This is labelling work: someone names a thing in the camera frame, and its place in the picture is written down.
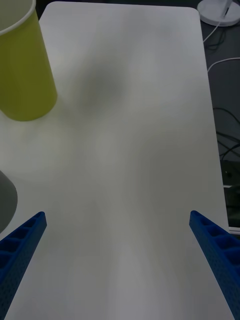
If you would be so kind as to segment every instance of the cup rim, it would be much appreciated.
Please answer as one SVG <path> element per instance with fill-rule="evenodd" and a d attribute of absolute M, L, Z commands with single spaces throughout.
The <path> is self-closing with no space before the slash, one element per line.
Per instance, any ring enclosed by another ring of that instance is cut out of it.
<path fill-rule="evenodd" d="M 10 32 L 10 31 L 16 29 L 17 27 L 19 27 L 20 25 L 22 25 L 31 16 L 31 14 L 34 12 L 35 6 L 36 6 L 36 0 L 32 0 L 31 7 L 28 10 L 28 12 L 25 14 L 25 16 L 23 16 L 19 21 L 17 21 L 13 25 L 11 25 L 11 26 L 7 27 L 6 29 L 3 29 L 2 31 L 0 31 L 0 36 Z"/>

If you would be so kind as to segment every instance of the paper cup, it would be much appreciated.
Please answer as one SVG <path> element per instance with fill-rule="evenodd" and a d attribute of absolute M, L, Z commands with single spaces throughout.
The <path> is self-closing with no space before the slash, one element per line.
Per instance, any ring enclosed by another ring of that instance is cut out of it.
<path fill-rule="evenodd" d="M 35 5 L 0 1 L 0 109 L 18 121 L 44 116 L 57 100 Z"/>

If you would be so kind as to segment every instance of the gray object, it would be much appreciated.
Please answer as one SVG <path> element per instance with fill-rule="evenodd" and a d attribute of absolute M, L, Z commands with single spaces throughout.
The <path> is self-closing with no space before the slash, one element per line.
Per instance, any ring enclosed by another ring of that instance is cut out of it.
<path fill-rule="evenodd" d="M 0 232 L 12 220 L 17 203 L 18 194 L 14 184 L 0 171 Z"/>

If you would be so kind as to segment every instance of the white tabletop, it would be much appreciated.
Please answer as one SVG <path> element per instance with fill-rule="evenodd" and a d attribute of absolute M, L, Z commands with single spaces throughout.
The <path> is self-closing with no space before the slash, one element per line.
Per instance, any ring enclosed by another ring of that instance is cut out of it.
<path fill-rule="evenodd" d="M 58 101 L 0 115 L 0 168 L 18 192 L 3 238 L 47 229 L 7 320 L 226 320 L 189 228 L 227 229 L 197 11 L 54 2 L 41 20 Z"/>

